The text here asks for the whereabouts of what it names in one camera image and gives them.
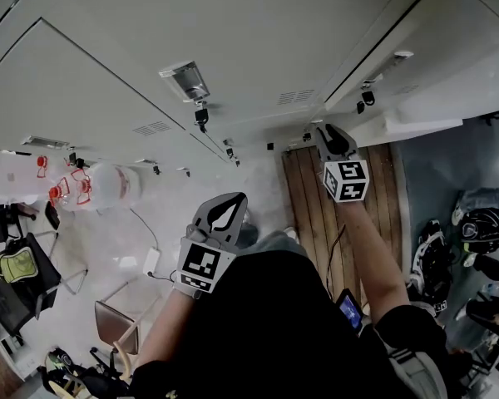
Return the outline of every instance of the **white floor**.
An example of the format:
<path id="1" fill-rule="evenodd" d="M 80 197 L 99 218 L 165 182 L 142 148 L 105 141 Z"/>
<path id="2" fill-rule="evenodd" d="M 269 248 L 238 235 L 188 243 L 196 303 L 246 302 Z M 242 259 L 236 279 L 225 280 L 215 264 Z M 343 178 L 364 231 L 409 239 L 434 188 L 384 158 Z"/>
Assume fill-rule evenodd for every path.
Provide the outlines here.
<path id="1" fill-rule="evenodd" d="M 239 168 L 226 166 L 225 172 L 200 180 L 184 172 L 156 176 L 150 170 L 141 172 L 143 195 L 133 209 L 156 234 L 161 251 L 157 274 L 168 276 L 175 268 L 180 237 L 204 201 L 227 192 L 248 195 L 253 222 L 265 235 L 292 224 L 288 187 L 280 160 L 272 155 L 245 160 Z M 43 214 L 29 229 L 36 233 L 49 229 Z M 41 238 L 48 251 L 52 237 Z M 142 222 L 128 209 L 106 209 L 77 212 L 70 228 L 64 229 L 57 241 L 52 261 L 62 276 L 75 273 L 85 264 L 89 273 L 81 292 L 72 296 L 60 289 L 53 308 L 44 311 L 38 321 L 32 320 L 21 330 L 26 343 L 37 357 L 45 357 L 48 349 L 58 345 L 76 363 L 93 363 L 89 350 L 111 348 L 98 339 L 94 319 L 94 302 L 128 279 L 142 273 L 148 249 L 155 240 Z M 156 313 L 170 292 L 170 283 L 141 276 L 109 304 L 130 317 L 138 316 L 158 294 L 163 299 L 141 324 L 144 339 Z"/>

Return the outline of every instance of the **black shirt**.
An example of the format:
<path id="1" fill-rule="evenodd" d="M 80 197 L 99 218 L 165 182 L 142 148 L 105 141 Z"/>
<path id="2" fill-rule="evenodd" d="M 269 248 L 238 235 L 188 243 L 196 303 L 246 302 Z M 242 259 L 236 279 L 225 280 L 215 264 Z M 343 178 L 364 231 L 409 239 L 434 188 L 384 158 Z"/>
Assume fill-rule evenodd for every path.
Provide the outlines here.
<path id="1" fill-rule="evenodd" d="M 426 311 L 402 306 L 377 330 L 390 346 L 426 352 L 448 390 L 445 333 Z M 237 258 L 198 300 L 173 362 L 136 369 L 136 399 L 165 397 L 412 397 L 384 346 L 358 338 L 313 264 L 274 251 Z"/>

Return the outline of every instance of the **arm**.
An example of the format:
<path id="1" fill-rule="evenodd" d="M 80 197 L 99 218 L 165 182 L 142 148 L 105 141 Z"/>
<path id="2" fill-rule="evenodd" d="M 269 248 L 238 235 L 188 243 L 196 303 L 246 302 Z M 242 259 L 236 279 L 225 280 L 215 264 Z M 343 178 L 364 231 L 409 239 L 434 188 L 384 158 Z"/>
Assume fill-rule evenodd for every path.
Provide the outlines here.
<path id="1" fill-rule="evenodd" d="M 142 344 L 137 366 L 152 361 L 170 361 L 177 349 L 195 300 L 172 289 L 165 306 Z"/>
<path id="2" fill-rule="evenodd" d="M 393 308 L 410 304 L 403 276 L 363 204 L 340 204 L 339 208 L 353 246 L 355 265 L 363 281 L 372 320 L 377 323 Z"/>

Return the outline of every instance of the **green bag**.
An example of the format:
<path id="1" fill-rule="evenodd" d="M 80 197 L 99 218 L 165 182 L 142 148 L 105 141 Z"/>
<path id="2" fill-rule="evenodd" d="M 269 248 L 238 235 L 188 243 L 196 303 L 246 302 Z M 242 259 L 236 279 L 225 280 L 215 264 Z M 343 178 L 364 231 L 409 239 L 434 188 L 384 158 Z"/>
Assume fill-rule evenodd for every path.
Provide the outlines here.
<path id="1" fill-rule="evenodd" d="M 33 278 L 39 269 L 33 258 L 32 249 L 24 247 L 15 254 L 0 254 L 0 278 L 7 283 L 16 283 L 21 279 Z"/>

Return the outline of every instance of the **helmet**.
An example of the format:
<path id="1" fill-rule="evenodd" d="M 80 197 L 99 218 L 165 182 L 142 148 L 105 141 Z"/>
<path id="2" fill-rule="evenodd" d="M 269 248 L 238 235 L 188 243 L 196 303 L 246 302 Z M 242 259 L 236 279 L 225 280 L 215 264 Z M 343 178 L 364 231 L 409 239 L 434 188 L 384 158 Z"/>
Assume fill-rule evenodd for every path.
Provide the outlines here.
<path id="1" fill-rule="evenodd" d="M 468 253 L 487 254 L 499 248 L 499 209 L 474 209 L 464 215 L 462 245 Z"/>

